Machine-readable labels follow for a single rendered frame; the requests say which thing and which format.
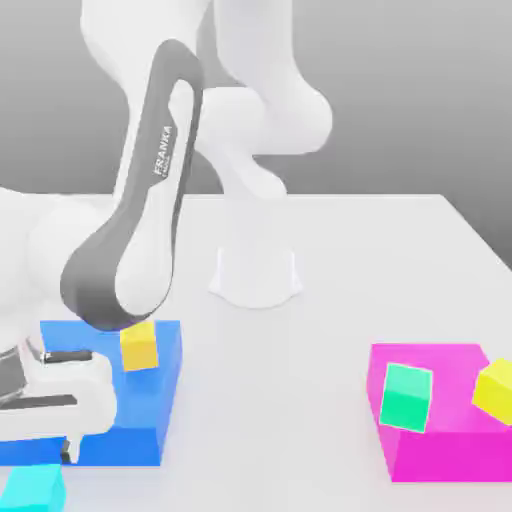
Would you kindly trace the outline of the small green cube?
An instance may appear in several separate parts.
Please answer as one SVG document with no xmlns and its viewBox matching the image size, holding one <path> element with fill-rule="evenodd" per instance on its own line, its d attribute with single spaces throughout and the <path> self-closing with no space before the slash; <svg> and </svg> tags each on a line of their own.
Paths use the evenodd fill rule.
<svg viewBox="0 0 512 512">
<path fill-rule="evenodd" d="M 379 424 L 424 433 L 433 392 L 433 371 L 397 362 L 387 364 Z"/>
</svg>

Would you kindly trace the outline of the small cyan cube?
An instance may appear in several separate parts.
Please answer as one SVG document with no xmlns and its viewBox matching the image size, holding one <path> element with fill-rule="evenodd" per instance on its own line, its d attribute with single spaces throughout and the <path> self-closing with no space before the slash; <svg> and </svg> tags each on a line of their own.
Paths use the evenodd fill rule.
<svg viewBox="0 0 512 512">
<path fill-rule="evenodd" d="M 65 501 L 60 465 L 18 466 L 0 496 L 0 512 L 63 512 Z"/>
</svg>

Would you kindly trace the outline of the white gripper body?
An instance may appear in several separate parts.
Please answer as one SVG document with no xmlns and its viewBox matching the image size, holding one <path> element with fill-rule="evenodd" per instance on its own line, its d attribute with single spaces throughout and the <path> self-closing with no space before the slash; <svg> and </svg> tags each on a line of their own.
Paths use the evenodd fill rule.
<svg viewBox="0 0 512 512">
<path fill-rule="evenodd" d="M 23 394 L 0 403 L 0 441 L 100 434 L 110 429 L 116 412 L 111 384 L 79 382 L 71 390 Z"/>
</svg>

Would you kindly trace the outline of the small orange cube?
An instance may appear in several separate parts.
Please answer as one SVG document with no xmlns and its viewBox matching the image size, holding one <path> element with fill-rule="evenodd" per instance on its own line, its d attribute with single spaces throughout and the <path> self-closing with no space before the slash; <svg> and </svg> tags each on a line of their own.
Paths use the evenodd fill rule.
<svg viewBox="0 0 512 512">
<path fill-rule="evenodd" d="M 144 321 L 120 331 L 120 348 L 125 372 L 159 366 L 155 324 Z"/>
</svg>

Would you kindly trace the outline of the large blue box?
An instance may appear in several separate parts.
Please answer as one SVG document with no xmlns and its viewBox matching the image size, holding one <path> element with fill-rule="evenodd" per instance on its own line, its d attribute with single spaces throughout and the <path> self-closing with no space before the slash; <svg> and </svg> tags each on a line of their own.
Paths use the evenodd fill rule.
<svg viewBox="0 0 512 512">
<path fill-rule="evenodd" d="M 87 435 L 80 447 L 80 466 L 158 466 L 161 463 L 176 385 L 182 363 L 181 325 L 155 323 L 159 366 L 125 372 L 117 332 L 101 332 L 82 321 L 43 321 L 46 347 L 87 348 L 109 358 L 117 415 L 111 429 Z"/>
</svg>

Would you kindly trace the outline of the small yellow cube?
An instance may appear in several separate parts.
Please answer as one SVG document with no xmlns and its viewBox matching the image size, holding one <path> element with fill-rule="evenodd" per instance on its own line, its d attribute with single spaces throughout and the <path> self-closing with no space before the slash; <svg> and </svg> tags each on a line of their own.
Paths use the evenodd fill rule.
<svg viewBox="0 0 512 512">
<path fill-rule="evenodd" d="M 512 361 L 499 358 L 479 372 L 472 404 L 512 427 Z"/>
</svg>

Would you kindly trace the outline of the large magenta box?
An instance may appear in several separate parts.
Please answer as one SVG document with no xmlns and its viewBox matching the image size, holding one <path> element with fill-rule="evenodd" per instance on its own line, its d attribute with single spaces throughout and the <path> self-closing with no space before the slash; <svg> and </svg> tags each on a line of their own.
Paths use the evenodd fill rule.
<svg viewBox="0 0 512 512">
<path fill-rule="evenodd" d="M 390 363 L 433 372 L 423 433 L 380 422 Z M 394 482 L 512 482 L 512 427 L 472 404 L 478 373 L 489 364 L 478 344 L 375 343 L 366 390 Z"/>
</svg>

